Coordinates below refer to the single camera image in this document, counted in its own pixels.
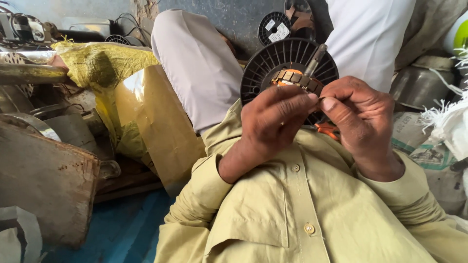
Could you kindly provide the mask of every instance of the khaki kurta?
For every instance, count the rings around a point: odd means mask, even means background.
[[[339,143],[300,130],[292,145],[234,185],[217,164],[241,137],[241,104],[203,134],[208,157],[160,227],[157,263],[468,262],[455,229],[404,154],[402,178],[364,178]]]

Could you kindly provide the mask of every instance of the black wire spool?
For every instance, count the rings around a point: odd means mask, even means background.
[[[291,35],[291,21],[281,12],[272,12],[266,15],[258,26],[258,39],[263,46],[271,44],[270,37],[275,39],[285,39]]]
[[[306,70],[319,45],[302,38],[287,38],[267,45],[257,52],[247,63],[241,80],[242,105],[249,103],[257,95],[270,87],[273,74],[282,69]],[[327,52],[313,75],[323,85],[339,78],[338,68]],[[304,125],[314,125],[323,120],[322,112],[312,113]]]

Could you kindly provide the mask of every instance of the finger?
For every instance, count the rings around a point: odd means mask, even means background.
[[[302,95],[306,92],[296,85],[270,87],[261,92],[254,101],[258,109],[265,109],[279,101],[292,98],[296,95]]]
[[[365,122],[352,109],[336,98],[325,97],[320,106],[323,113],[340,129],[342,134],[362,133],[366,127]]]
[[[317,95],[301,94],[271,105],[261,113],[259,121],[263,128],[278,127],[299,114],[307,114],[318,103]]]
[[[296,137],[297,132],[304,124],[307,116],[308,113],[296,115],[281,127],[281,130],[279,131],[279,137],[286,145],[289,145],[293,142],[294,137]]]
[[[320,97],[333,97],[340,101],[350,100],[359,106],[363,103],[374,103],[380,93],[364,81],[346,76],[326,85],[320,93]]]

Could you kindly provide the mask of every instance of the yellow plastic bag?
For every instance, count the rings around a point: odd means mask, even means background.
[[[75,44],[59,42],[52,46],[70,71],[68,76],[82,88],[92,88],[96,110],[109,130],[116,153],[141,158],[146,146],[136,122],[120,125],[114,88],[137,71],[159,61],[150,51],[113,43]]]

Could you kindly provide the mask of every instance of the shirt sleeve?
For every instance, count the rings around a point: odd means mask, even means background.
[[[405,154],[395,151],[404,163],[404,175],[389,183],[358,177],[387,204],[398,220],[439,263],[467,261],[468,234],[445,214],[429,191],[424,170]]]
[[[160,226],[155,263],[200,263],[213,220],[232,185],[218,173],[220,154],[200,159]]]

